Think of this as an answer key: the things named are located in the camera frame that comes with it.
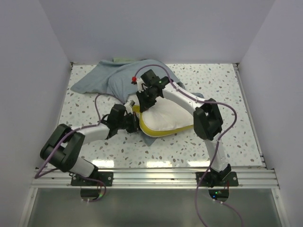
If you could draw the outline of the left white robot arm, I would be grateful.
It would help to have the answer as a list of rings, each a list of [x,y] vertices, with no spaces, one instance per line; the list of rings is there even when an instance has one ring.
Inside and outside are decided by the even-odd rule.
[[[46,164],[53,165],[62,172],[81,175],[85,184],[92,186],[98,181],[98,168],[80,157],[82,145],[97,140],[108,140],[119,130],[133,133],[139,130],[139,120],[133,112],[134,101],[124,105],[115,104],[110,113],[96,124],[71,128],[60,124],[52,133],[40,151],[40,157]]]

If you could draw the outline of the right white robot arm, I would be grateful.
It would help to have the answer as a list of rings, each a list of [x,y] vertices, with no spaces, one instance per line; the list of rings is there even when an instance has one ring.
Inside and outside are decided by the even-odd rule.
[[[211,159],[204,182],[223,185],[228,180],[231,166],[220,144],[223,119],[217,102],[197,97],[180,87],[169,75],[159,78],[153,70],[148,70],[141,77],[132,77],[132,84],[138,88],[136,95],[141,112],[150,109],[156,104],[156,99],[161,97],[176,103],[192,115],[194,132],[204,140]]]

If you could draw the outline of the grey-blue pillowcase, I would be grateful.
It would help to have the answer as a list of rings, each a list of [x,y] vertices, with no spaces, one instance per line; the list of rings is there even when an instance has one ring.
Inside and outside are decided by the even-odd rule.
[[[76,82],[71,90],[79,94],[85,93],[106,93],[114,95],[116,98],[126,103],[131,95],[137,92],[137,86],[133,85],[132,77],[140,77],[148,70],[159,77],[167,75],[180,87],[184,87],[182,82],[164,63],[156,60],[142,61],[100,61],[98,65],[86,76]],[[157,138],[150,137],[143,133],[145,143],[150,146]]]

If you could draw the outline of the white pillow yellow edge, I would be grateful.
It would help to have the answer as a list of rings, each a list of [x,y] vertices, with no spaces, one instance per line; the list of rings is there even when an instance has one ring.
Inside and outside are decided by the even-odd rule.
[[[128,100],[135,101],[133,111],[139,117],[140,128],[150,137],[169,136],[193,128],[192,115],[168,99],[158,97],[156,104],[143,113],[136,95],[129,96]]]

